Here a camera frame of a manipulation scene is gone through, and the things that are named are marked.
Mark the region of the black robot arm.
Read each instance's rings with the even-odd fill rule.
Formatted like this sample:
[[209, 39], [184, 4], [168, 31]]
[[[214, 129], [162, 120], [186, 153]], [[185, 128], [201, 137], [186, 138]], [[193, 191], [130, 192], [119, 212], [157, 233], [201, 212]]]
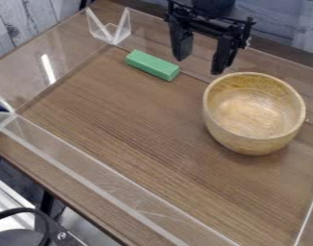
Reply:
[[169, 23], [173, 56], [182, 62], [193, 54], [194, 33], [217, 39], [210, 73], [220, 75], [233, 65], [240, 49], [249, 45], [254, 17], [229, 17], [236, 0], [168, 0], [165, 21]]

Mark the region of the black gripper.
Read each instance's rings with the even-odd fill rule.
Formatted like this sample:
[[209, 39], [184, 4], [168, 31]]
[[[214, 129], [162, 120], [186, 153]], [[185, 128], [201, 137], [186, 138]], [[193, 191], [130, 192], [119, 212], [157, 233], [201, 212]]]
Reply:
[[249, 45], [256, 25], [252, 15], [230, 17], [236, 0], [168, 0], [173, 55], [182, 62], [193, 52], [194, 33], [218, 39], [212, 74], [220, 75], [233, 64], [237, 49]]

